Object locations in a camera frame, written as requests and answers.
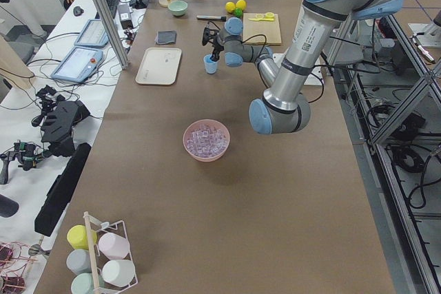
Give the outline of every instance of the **yellow cup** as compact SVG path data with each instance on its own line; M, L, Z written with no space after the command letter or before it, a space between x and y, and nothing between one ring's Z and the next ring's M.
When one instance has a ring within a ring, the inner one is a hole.
M97 235L96 232L92 230L92 239L94 244L96 244ZM68 242L72 246L73 249L87 249L88 246L88 237L85 232L84 225L75 225L68 232Z

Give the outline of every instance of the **pink cup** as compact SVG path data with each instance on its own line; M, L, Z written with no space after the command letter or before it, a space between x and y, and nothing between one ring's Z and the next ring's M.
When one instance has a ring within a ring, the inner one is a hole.
M123 260L130 251L130 243L115 233L106 233L98 242L99 250L109 260Z

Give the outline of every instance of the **small blue cup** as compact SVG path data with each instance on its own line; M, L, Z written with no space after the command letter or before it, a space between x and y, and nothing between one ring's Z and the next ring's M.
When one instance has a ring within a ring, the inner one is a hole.
M212 57L211 54L207 54L204 56L204 65L205 65L205 71L207 74L214 74L216 70L218 69L218 63L217 61L213 61L210 58Z

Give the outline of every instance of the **wooden cutting board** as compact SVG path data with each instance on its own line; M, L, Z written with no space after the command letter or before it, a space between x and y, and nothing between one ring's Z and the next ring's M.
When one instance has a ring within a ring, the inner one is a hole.
M267 37L267 45L281 45L280 25L278 15L274 15L274 21L250 21L249 18L256 17L256 13L243 13L243 40L255 34L264 34ZM265 38L262 36L250 39L246 44L263 44Z

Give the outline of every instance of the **white cup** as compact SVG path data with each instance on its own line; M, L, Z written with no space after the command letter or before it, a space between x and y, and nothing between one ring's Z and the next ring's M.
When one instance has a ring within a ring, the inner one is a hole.
M101 275L105 282L125 287L135 276L135 265L131 260L111 260L104 264Z
M66 265L76 275L92 272L89 251L85 249L75 249L72 251L66 260Z
M115 233L106 233L98 241L98 249L109 260L123 260L130 251L130 243Z

